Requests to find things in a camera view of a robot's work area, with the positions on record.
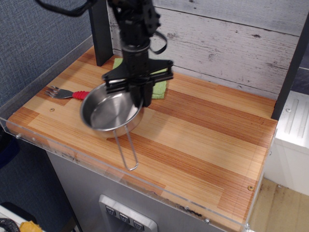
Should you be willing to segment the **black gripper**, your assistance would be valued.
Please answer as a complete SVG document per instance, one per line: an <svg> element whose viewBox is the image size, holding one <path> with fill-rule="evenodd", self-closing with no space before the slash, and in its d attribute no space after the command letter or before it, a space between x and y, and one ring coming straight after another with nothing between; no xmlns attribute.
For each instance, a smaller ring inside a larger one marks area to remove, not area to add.
<svg viewBox="0 0 309 232"><path fill-rule="evenodd" d="M143 107L148 107L152 102L153 84L173 78L173 61L150 59L148 48L123 48L122 54L122 63L102 76L106 91L130 91L135 107L140 107L141 100Z"/></svg>

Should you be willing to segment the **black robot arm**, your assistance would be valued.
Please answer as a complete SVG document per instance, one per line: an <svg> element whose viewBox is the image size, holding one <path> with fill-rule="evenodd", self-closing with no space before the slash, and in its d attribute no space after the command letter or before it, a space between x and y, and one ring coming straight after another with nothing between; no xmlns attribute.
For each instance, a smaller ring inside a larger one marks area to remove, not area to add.
<svg viewBox="0 0 309 232"><path fill-rule="evenodd" d="M149 58L150 38L156 35L166 40L157 30L160 14L150 0L110 0L108 4L120 29L123 61L102 76L106 91L129 92L136 106L148 107L155 84L173 78L173 61Z"/></svg>

